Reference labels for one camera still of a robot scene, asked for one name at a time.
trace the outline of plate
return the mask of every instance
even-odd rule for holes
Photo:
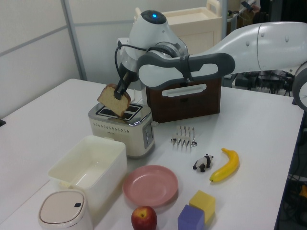
[[[123,184],[128,200],[139,206],[158,207],[166,204],[178,190],[176,175],[160,165],[146,165],[129,174]]]

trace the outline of wooden box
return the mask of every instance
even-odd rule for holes
[[[144,103],[153,113],[153,120],[159,123],[187,119],[192,117],[217,114],[220,112],[221,78],[183,84],[174,84],[163,90],[142,89]],[[163,91],[186,86],[205,84],[202,92],[168,97]]]

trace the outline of white table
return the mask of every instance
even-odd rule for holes
[[[1,230],[40,229],[39,208],[55,191],[47,171],[92,134],[88,111],[103,88],[69,80],[3,119],[7,124],[0,127]],[[141,94],[136,95],[138,102]],[[181,210],[198,190],[216,198],[208,229],[273,229],[302,115],[290,97],[222,87],[219,114],[155,127],[154,150],[140,160],[128,159],[128,168],[131,172],[145,164],[158,164],[177,175],[178,198],[156,209],[157,229],[176,230]],[[176,125],[195,127],[198,146],[173,147],[170,138]],[[213,184],[211,173],[228,161],[223,147],[238,152],[240,167],[227,180]],[[206,153],[214,156],[211,169],[194,171],[193,164]],[[106,207],[95,221],[96,230],[132,230],[130,217],[136,206],[120,188]]]

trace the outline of slice of bread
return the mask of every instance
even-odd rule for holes
[[[124,92],[120,100],[116,99],[114,97],[116,87],[116,84],[108,84],[102,90],[97,100],[112,110],[116,115],[122,117],[130,105],[131,98],[127,92]]]

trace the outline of toy block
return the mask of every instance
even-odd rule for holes
[[[203,230],[204,220],[202,210],[185,205],[178,217],[178,230]]]
[[[209,194],[198,190],[197,193],[189,201],[189,205],[192,207],[199,208],[205,213],[205,223],[215,212],[215,198]]]

